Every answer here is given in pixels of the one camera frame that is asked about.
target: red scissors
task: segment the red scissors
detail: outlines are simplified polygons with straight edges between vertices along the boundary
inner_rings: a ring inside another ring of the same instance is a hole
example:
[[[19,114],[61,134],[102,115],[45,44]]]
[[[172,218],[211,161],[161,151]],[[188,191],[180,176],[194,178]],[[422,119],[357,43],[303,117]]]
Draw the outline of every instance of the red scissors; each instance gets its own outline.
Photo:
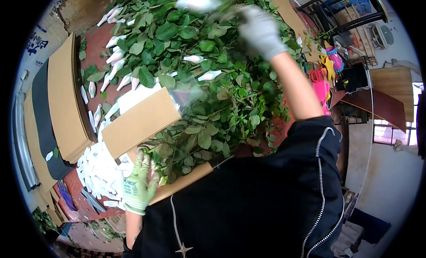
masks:
[[[314,70],[311,72],[311,81],[314,83],[321,82],[325,80],[325,74],[322,70]]]

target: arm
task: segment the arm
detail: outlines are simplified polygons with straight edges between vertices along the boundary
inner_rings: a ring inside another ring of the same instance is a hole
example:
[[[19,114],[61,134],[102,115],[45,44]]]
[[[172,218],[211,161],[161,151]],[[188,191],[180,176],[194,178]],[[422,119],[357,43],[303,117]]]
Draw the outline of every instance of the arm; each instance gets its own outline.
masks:
[[[135,165],[130,176],[123,182],[124,208],[126,210],[126,244],[133,249],[135,240],[142,230],[142,216],[145,209],[154,197],[160,175],[157,172],[151,177],[149,184],[146,177],[150,170],[150,155],[144,149],[139,149]]]
[[[291,111],[296,120],[305,120],[323,115],[321,105],[303,72],[285,51],[278,26],[268,13],[255,5],[240,7],[240,34],[256,48],[273,66]]]
[[[281,86],[295,120],[323,115],[318,97],[299,66],[286,52],[274,56],[271,65],[281,80]]]
[[[126,244],[133,249],[133,244],[142,230],[142,216],[126,211]]]

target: star emblem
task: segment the star emblem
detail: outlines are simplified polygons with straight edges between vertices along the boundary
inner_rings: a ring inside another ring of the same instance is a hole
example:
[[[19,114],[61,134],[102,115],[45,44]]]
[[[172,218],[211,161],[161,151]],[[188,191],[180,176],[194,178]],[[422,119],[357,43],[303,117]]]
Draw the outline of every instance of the star emblem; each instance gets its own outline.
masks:
[[[182,242],[182,249],[175,251],[175,252],[181,252],[184,255],[184,258],[186,258],[186,252],[190,249],[192,249],[193,247],[189,247],[189,248],[185,248],[185,244]]]

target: window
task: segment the window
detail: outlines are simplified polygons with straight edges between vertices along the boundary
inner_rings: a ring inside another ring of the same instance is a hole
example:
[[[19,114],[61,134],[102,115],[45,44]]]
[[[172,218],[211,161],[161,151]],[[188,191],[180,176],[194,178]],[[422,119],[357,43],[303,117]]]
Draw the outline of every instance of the window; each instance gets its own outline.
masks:
[[[419,103],[418,95],[423,90],[423,83],[413,83],[414,122],[407,122],[405,133],[385,120],[375,119],[373,143],[393,145],[396,140],[401,140],[403,145],[417,145],[416,113]]]

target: pink plastic tool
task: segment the pink plastic tool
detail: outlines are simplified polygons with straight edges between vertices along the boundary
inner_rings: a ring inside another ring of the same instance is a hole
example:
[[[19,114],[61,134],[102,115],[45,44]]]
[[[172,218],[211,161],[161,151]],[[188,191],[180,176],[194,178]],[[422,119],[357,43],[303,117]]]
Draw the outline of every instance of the pink plastic tool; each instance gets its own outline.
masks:
[[[320,81],[312,83],[315,93],[318,96],[319,101],[321,102],[322,111],[325,115],[330,116],[331,112],[327,105],[327,100],[330,99],[330,86],[326,81]]]

